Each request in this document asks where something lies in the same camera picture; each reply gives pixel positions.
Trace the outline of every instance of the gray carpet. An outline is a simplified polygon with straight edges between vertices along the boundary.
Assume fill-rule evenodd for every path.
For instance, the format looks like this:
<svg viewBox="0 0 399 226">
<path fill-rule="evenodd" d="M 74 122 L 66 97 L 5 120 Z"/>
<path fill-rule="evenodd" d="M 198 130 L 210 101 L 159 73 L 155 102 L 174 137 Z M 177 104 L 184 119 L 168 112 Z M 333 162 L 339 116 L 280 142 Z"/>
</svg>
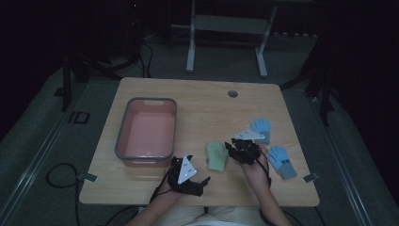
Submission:
<svg viewBox="0 0 399 226">
<path fill-rule="evenodd" d="M 213 81 L 272 83 L 281 85 L 296 77 L 315 39 L 281 36 L 270 38 L 266 53 L 266 67 L 269 76 L 258 75 L 255 53 L 252 48 L 238 46 L 214 46 L 205 42 L 197 47 L 195 69 L 185 72 L 188 47 L 186 43 L 159 42 L 148 38 L 152 48 L 150 72 L 154 78 L 195 79 Z M 142 49 L 144 62 L 149 62 L 150 50 Z M 141 76 L 141 65 L 120 71 L 122 76 Z M 87 171 L 97 142 L 100 138 L 108 110 L 112 104 L 118 82 L 93 74 L 87 85 L 73 84 L 76 102 L 70 111 L 60 113 L 61 99 L 54 97 L 60 86 L 61 73 L 54 74 L 26 110 L 23 117 L 0 145 L 1 203 L 6 203 L 16 186 L 24 168 L 40 150 L 54 124 L 61 121 L 62 129 L 43 161 L 36 180 L 26 193 L 9 225 L 74 225 L 74 188 L 50 187 L 45 180 L 47 171 L 55 164 L 68 162 L 78 171 Z M 335 111 L 328 113 L 330 126 L 326 128 L 318 118 L 318 104 L 303 92 L 306 82 L 283 92 L 302 149 L 311 172 L 320 178 L 314 183 L 320 196 L 317 209 L 327 225 L 397 225 L 399 211 L 384 186 L 375 165 L 367 152 L 359 132 L 347 113 L 331 98 Z M 72 111 L 90 113 L 87 124 L 68 123 Z M 343 158 L 349 178 L 356 185 L 360 199 L 369 217 L 359 220 L 354 204 L 349 198 L 337 164 L 336 151 Z M 55 183 L 73 183 L 72 171 L 61 167 L 52 174 Z M 82 225 L 104 225 L 115 213 L 125 206 L 79 204 Z M 302 225 L 322 225 L 314 208 L 284 208 L 295 216 Z M 122 225 L 136 212 L 128 209 L 118 215 L 111 225 Z"/>
</svg>

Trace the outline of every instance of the floor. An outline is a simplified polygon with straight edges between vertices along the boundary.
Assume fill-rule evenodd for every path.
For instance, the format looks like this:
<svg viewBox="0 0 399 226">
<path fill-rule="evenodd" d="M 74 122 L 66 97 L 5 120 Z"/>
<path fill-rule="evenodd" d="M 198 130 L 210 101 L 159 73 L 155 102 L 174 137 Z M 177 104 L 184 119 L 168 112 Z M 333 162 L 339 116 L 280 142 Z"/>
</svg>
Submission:
<svg viewBox="0 0 399 226">
<path fill-rule="evenodd" d="M 145 37 L 144 67 L 152 77 L 281 85 L 295 78 L 316 38 L 272 36 L 264 58 L 267 78 L 258 75 L 249 41 L 242 46 L 199 36 L 195 69 L 185 72 L 188 53 L 186 30 L 176 31 L 172 41 L 156 34 Z M 120 58 L 113 58 L 118 63 Z M 139 62 L 117 72 L 120 76 L 142 76 Z M 84 205 L 74 210 L 75 186 L 54 188 L 46 176 L 59 163 L 88 170 L 101 135 L 118 81 L 91 72 L 87 84 L 73 81 L 73 102 L 60 112 L 62 98 L 54 91 L 62 86 L 62 70 L 53 74 L 24 115 L 0 144 L 0 225 L 73 225 L 77 213 L 82 225 L 122 225 L 137 206 Z M 399 210 L 380 178 L 373 160 L 349 115 L 331 97 L 334 111 L 328 113 L 329 127 L 321 123 L 317 98 L 307 97 L 304 81 L 283 92 L 296 133 L 320 197 L 317 208 L 288 208 L 293 225 L 397 225 Z M 70 123 L 72 112 L 90 113 L 87 124 Z M 51 173 L 56 184 L 74 183 L 73 172 L 61 167 Z"/>
</svg>

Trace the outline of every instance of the person's arm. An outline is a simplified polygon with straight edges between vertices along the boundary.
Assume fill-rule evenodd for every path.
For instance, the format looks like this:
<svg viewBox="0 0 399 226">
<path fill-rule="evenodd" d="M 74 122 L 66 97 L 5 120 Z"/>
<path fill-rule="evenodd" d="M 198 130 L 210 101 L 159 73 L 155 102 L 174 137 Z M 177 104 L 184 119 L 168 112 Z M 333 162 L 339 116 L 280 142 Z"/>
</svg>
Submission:
<svg viewBox="0 0 399 226">
<path fill-rule="evenodd" d="M 168 179 L 162 184 L 159 189 L 158 196 L 152 200 L 147 207 L 141 211 L 137 216 L 131 219 L 127 226 L 151 226 L 153 223 L 163 216 L 176 202 L 182 197 L 183 194 L 170 190 Z"/>
<path fill-rule="evenodd" d="M 264 154 L 267 154 L 267 149 L 263 145 L 260 145 L 259 147 Z M 259 162 L 268 169 L 267 160 L 263 155 L 259 157 Z M 249 186 L 258 198 L 261 211 L 267 220 L 278 226 L 291 225 L 273 196 L 269 188 L 270 185 L 267 181 L 267 175 L 264 173 L 262 167 L 258 163 L 252 165 L 242 164 L 241 167 L 246 175 Z"/>
</svg>

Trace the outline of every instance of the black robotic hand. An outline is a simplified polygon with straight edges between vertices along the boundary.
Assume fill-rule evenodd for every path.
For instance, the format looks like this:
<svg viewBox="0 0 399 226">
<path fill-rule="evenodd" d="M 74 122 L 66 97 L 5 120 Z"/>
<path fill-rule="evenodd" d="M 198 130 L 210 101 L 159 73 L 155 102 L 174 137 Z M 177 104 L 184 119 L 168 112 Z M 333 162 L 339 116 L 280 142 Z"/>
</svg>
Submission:
<svg viewBox="0 0 399 226">
<path fill-rule="evenodd" d="M 188 160 L 191 160 L 193 155 L 187 156 Z M 179 175 L 181 173 L 183 159 L 173 157 L 172 165 L 169 170 L 168 174 L 168 183 L 172 190 L 177 191 L 179 193 L 188 194 L 188 195 L 195 195 L 201 196 L 203 193 L 203 188 L 208 185 L 209 180 L 211 177 L 206 178 L 200 184 L 190 181 L 190 179 L 184 181 L 183 183 L 179 184 Z"/>
<path fill-rule="evenodd" d="M 252 165 L 261 156 L 261 149 L 251 140 L 231 139 L 230 143 L 225 142 L 226 149 L 229 151 L 229 156 L 243 164 Z"/>
</svg>

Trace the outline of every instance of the wooden table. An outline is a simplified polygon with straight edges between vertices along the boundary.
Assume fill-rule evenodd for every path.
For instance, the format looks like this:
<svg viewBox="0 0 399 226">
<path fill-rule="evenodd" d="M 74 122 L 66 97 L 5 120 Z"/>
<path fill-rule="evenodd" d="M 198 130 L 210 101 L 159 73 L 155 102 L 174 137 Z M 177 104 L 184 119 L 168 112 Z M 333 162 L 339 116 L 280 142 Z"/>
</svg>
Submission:
<svg viewBox="0 0 399 226">
<path fill-rule="evenodd" d="M 230 97 L 230 90 L 235 90 L 238 96 Z M 99 178 L 97 183 L 85 182 L 81 202 L 146 205 L 162 180 L 163 169 L 127 168 L 115 155 L 123 113 L 127 102 L 134 97 L 167 97 L 177 102 L 174 155 L 193 155 L 191 163 L 198 171 L 191 178 L 193 182 L 199 183 L 211 176 L 201 197 L 183 196 L 180 205 L 258 205 L 235 160 L 228 159 L 224 172 L 207 169 L 205 145 L 210 141 L 231 143 L 234 134 L 250 128 L 250 123 L 259 118 L 269 119 L 271 145 L 286 148 L 298 173 L 297 177 L 284 181 L 270 165 L 271 189 L 279 204 L 315 206 L 319 203 L 313 182 L 303 180 L 310 172 L 278 86 L 149 78 L 121 80 L 88 170 Z"/>
</svg>

